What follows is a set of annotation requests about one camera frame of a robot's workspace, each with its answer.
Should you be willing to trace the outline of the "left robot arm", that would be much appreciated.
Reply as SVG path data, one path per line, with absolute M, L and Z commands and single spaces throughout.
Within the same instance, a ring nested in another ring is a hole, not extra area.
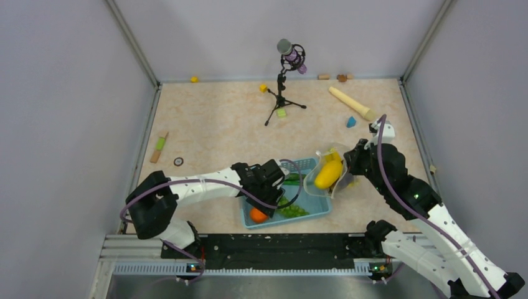
M 155 171 L 126 198 L 120 216 L 133 225 L 139 239 L 160 239 L 189 258 L 199 251 L 199 236 L 191 221 L 176 216 L 178 207 L 223 197 L 246 197 L 253 207 L 272 216 L 289 175 L 277 159 L 254 165 L 235 163 L 219 171 L 186 177 Z

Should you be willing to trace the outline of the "blue plastic basket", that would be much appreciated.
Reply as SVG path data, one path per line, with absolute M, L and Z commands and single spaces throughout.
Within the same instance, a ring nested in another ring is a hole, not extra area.
M 305 174 L 307 175 L 316 165 L 316 158 L 304 158 L 297 159 L 293 161 L 295 165 L 292 165 L 289 162 L 282 162 L 282 167 L 287 169 L 290 173 Z M 304 191 L 303 186 L 287 186 L 282 185 L 282 188 L 285 190 L 283 198 L 280 201 L 280 204 L 285 204 L 290 201 L 298 191 L 301 191 L 298 194 L 297 199 L 294 204 L 299 205 L 303 209 L 309 212 L 309 215 L 287 219 L 281 216 L 277 211 L 274 216 L 268 221 L 262 224 L 255 224 L 251 221 L 249 212 L 251 206 L 245 202 L 245 199 L 240 200 L 240 214 L 241 214 L 241 223 L 246 229 L 263 229 L 267 227 L 274 227 L 279 225 L 290 224 L 299 221 L 312 220 L 318 217 L 323 217 L 329 214 L 332 211 L 331 198 L 329 197 L 319 197 L 309 195 Z

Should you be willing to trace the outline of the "yellow banana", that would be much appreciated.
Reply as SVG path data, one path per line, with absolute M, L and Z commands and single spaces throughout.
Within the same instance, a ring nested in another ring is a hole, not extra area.
M 342 158 L 341 158 L 341 155 L 339 154 L 338 150 L 335 149 L 335 148 L 331 148 L 325 155 L 324 155 L 324 159 L 327 163 L 331 162 L 331 161 L 338 161 L 338 162 L 341 162 L 342 161 Z

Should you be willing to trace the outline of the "yellow mango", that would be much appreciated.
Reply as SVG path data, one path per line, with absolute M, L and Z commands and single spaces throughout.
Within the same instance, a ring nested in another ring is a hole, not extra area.
M 342 173 L 342 162 L 331 161 L 326 163 L 316 175 L 314 185 L 318 189 L 327 189 L 331 187 Z

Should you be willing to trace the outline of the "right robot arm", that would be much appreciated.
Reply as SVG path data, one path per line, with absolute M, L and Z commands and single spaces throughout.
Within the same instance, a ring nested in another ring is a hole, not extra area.
M 440 252 L 433 254 L 394 225 L 377 221 L 367 226 L 365 249 L 370 255 L 399 259 L 448 298 L 511 298 L 524 287 L 518 273 L 501 269 L 478 249 L 428 183 L 408 173 L 406 159 L 394 145 L 361 139 L 344 159 L 348 173 L 364 176 Z

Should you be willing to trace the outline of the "orange fruit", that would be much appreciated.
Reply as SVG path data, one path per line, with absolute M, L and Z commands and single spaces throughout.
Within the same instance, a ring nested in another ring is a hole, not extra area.
M 250 216 L 251 221 L 254 222 L 255 224 L 262 224 L 269 220 L 269 217 L 265 213 L 258 210 L 257 208 L 251 208 L 249 212 L 249 216 Z

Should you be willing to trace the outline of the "clear dotted zip bag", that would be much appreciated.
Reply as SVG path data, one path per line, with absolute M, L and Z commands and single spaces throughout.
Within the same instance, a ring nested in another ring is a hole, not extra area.
M 349 172 L 344 154 L 350 146 L 329 143 L 316 151 L 316 165 L 304 177 L 303 189 L 309 195 L 335 199 L 352 189 L 358 179 Z

